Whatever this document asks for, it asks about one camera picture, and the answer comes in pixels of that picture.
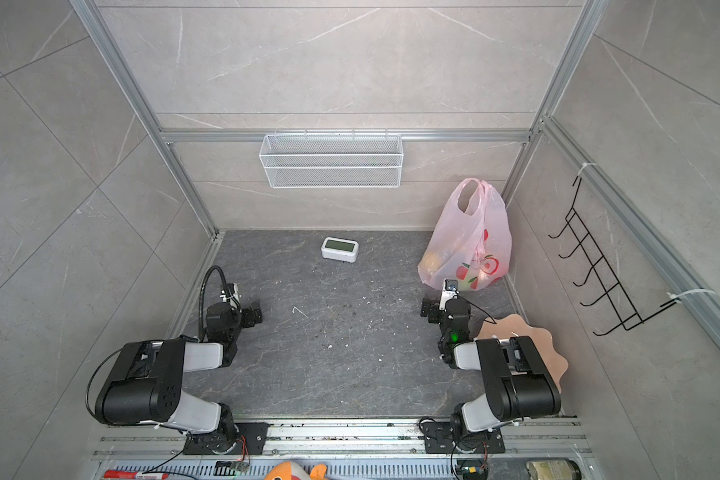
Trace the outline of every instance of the red marker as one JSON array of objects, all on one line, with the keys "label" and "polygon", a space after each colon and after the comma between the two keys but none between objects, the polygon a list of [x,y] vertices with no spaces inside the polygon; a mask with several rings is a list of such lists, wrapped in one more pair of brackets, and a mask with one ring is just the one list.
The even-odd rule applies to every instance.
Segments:
[{"label": "red marker", "polygon": [[121,472],[119,470],[107,470],[104,473],[105,478],[159,478],[166,480],[167,473],[142,473],[142,472]]}]

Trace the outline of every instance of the marble floor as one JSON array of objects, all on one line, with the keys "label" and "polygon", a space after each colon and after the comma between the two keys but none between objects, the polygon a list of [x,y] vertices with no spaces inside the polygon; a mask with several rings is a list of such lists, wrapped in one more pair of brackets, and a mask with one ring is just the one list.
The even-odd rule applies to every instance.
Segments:
[{"label": "marble floor", "polygon": [[[231,367],[185,375],[183,388],[246,415],[446,415],[476,398],[479,373],[443,364],[438,327],[419,316],[423,295],[438,294],[416,271],[431,235],[228,232],[216,264],[243,305],[261,301],[264,322],[243,331]],[[323,259],[326,236],[359,242],[357,262]],[[218,285],[214,275],[206,305]],[[497,318],[514,312],[503,280],[465,297]]]}]

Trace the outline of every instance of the wall hook rack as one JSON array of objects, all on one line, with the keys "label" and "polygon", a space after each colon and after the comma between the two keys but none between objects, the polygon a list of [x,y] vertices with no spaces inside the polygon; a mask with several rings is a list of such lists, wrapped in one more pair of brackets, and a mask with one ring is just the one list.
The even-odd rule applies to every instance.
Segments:
[{"label": "wall hook rack", "polygon": [[[563,232],[566,231],[566,229],[570,230],[571,233],[574,235],[574,237],[576,237],[576,242],[578,242],[578,243],[576,244],[576,247],[574,247],[574,249],[569,254],[567,254],[567,255],[559,255],[558,254],[557,256],[559,256],[562,259],[570,258],[570,256],[573,255],[576,252],[576,250],[581,248],[581,251],[584,252],[584,255],[586,257],[586,261],[590,264],[590,268],[586,272],[586,276],[585,276],[583,282],[581,282],[581,283],[573,282],[573,284],[576,286],[584,286],[584,284],[590,279],[590,275],[592,275],[592,273],[594,272],[595,277],[597,278],[597,281],[600,283],[600,286],[603,288],[603,294],[598,296],[594,302],[591,302],[591,303],[579,302],[579,303],[582,306],[592,306],[595,303],[601,301],[603,298],[607,298],[610,305],[614,308],[614,312],[616,313],[616,318],[619,319],[619,322],[612,329],[608,330],[605,333],[598,333],[598,332],[593,332],[593,333],[597,336],[608,335],[609,333],[613,332],[615,329],[619,328],[620,326],[623,327],[624,330],[632,330],[636,326],[642,325],[646,321],[652,319],[654,316],[658,315],[659,313],[662,313],[664,310],[667,310],[668,308],[672,307],[672,305],[678,303],[679,302],[678,299],[672,299],[672,300],[669,300],[668,302],[664,302],[661,305],[659,305],[659,309],[656,312],[654,312],[651,315],[648,315],[646,317],[643,317],[640,314],[640,312],[637,311],[637,308],[635,308],[635,304],[632,302],[632,299],[630,298],[630,294],[627,293],[626,290],[624,290],[624,285],[622,285],[621,280],[616,275],[616,272],[614,272],[614,269],[610,265],[610,262],[608,261],[608,259],[605,258],[603,251],[600,249],[600,245],[597,244],[597,240],[595,240],[594,236],[590,232],[590,229],[586,227],[584,219],[582,219],[581,216],[579,216],[579,213],[576,211],[576,198],[579,196],[579,189],[581,188],[581,177],[576,176],[576,180],[574,180],[574,184],[571,185],[571,187],[576,187],[576,193],[574,194],[573,201],[571,201],[571,203],[570,203],[570,208],[568,209],[568,213],[565,215],[565,226],[563,226],[563,229],[560,230],[560,232],[557,235],[554,235],[554,236],[549,235],[548,237],[549,238],[558,238],[558,237],[560,237],[560,235],[563,234]],[[574,230],[574,228],[570,224],[574,219],[578,220],[578,222],[582,225],[582,227],[584,228],[584,231],[586,232],[581,238],[576,233],[576,230]],[[598,257],[595,258],[594,260],[592,259],[592,256],[590,256],[589,253],[586,251],[586,248],[584,248],[584,241],[586,240],[587,237],[589,237],[590,240],[592,240],[592,243],[595,245],[595,248],[597,248]],[[610,270],[611,275],[613,275],[614,278],[616,279],[616,282],[608,288],[606,288],[605,283],[603,282],[603,279],[600,277],[600,274],[597,272],[597,269],[596,269],[597,264],[600,264],[600,263],[605,263],[606,266],[608,267],[608,270]],[[627,302],[629,302],[630,307],[632,308],[632,311],[633,311],[633,313],[631,315],[629,315],[628,317],[623,318],[623,319],[622,319],[621,313],[619,312],[619,309],[617,309],[616,304],[614,304],[614,299],[612,299],[610,297],[611,293],[614,292],[617,288],[621,289],[621,292],[624,294],[624,297],[626,298]],[[628,326],[626,324],[626,322],[628,322],[629,320],[632,320],[633,318],[637,318],[638,321],[634,325]]]}]

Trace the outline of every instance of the white wire basket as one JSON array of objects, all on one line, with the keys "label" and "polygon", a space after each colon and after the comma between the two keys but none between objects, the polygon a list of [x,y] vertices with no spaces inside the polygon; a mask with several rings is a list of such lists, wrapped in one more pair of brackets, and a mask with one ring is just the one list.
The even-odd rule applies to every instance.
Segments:
[{"label": "white wire basket", "polygon": [[399,134],[269,134],[259,158],[272,188],[399,187]]}]

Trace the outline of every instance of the metal rail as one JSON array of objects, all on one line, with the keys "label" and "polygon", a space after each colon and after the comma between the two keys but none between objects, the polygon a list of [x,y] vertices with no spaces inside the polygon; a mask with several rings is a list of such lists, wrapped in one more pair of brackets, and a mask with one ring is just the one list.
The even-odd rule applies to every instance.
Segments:
[{"label": "metal rail", "polygon": [[521,128],[487,129],[219,129],[163,130],[165,142],[261,142],[269,134],[398,134],[404,141],[528,141],[530,130]]},{"label": "metal rail", "polygon": [[[420,478],[412,475],[405,466],[445,466],[445,469],[438,468],[436,472],[427,470],[429,475],[433,476],[423,475],[421,478],[450,476],[447,466],[450,452],[437,455],[424,453],[424,439],[418,429],[418,418],[241,416],[236,420],[264,421],[270,424],[263,455],[253,456],[253,470],[247,475],[238,475],[240,478],[261,478],[263,475],[259,474],[262,472],[256,468],[266,468],[268,471],[271,466],[288,459],[307,463],[325,462],[337,469],[336,474],[330,478],[337,478],[337,475],[361,478],[363,475],[371,478]],[[96,442],[91,460],[100,462],[100,470],[155,466],[179,452],[184,440],[177,432],[164,428],[154,430],[147,427],[115,427],[101,428],[98,432],[101,432],[101,437]],[[519,426],[503,427],[501,433],[507,451],[493,455],[492,458],[571,458],[590,472],[596,472],[594,455],[578,418],[535,418]],[[454,458],[482,456],[456,452]],[[235,459],[235,456],[178,456],[166,466],[201,478],[216,478],[212,474],[215,462]],[[362,465],[365,468],[392,466],[392,470],[387,470],[384,474],[371,472],[372,475],[369,475],[367,470],[355,470],[355,474],[349,474],[346,467],[351,465]]]},{"label": "metal rail", "polygon": [[[544,118],[541,129],[576,170],[594,162],[554,117]],[[675,293],[710,288],[600,167],[591,165],[580,176]],[[698,293],[684,296],[682,304],[720,348],[720,298]]]},{"label": "metal rail", "polygon": [[552,76],[552,81],[547,89],[547,93],[544,95],[544,99],[541,101],[541,106],[536,113],[536,118],[532,123],[533,127],[531,131],[533,135],[528,145],[526,145],[518,155],[518,158],[514,162],[514,166],[507,178],[507,182],[504,184],[504,188],[501,191],[501,197],[504,198],[504,202],[509,204],[512,200],[514,192],[520,184],[520,178],[523,177],[525,169],[528,168],[528,162],[533,156],[538,144],[537,138],[539,133],[539,125],[544,117],[552,115],[557,108],[557,104],[563,97],[565,88],[570,81],[570,78],[574,75],[576,66],[579,64],[584,50],[592,38],[592,34],[603,17],[608,2],[610,0],[587,0],[584,6],[581,8],[581,15],[574,26],[574,31],[571,33],[568,39],[568,44],[563,52],[563,57],[560,59],[560,63],[557,65]]},{"label": "metal rail", "polygon": [[208,236],[213,238],[218,233],[218,229],[213,224],[208,209],[202,202],[197,190],[195,190],[192,180],[184,171],[176,153],[160,138],[160,125],[154,111],[139,88],[133,74],[128,69],[128,65],[123,60],[123,55],[112,39],[112,34],[106,27],[98,7],[92,0],[70,0],[70,3],[77,12],[77,16],[80,17],[80,21],[85,25],[99,52],[101,52],[106,66],[109,67],[118,85],[123,90],[130,106],[144,126],[144,130],[146,130],[158,153],[165,161],[168,170],[179,184],[179,188],[184,193],[187,202],[195,211],[195,215],[197,215],[203,228],[206,229]]}]

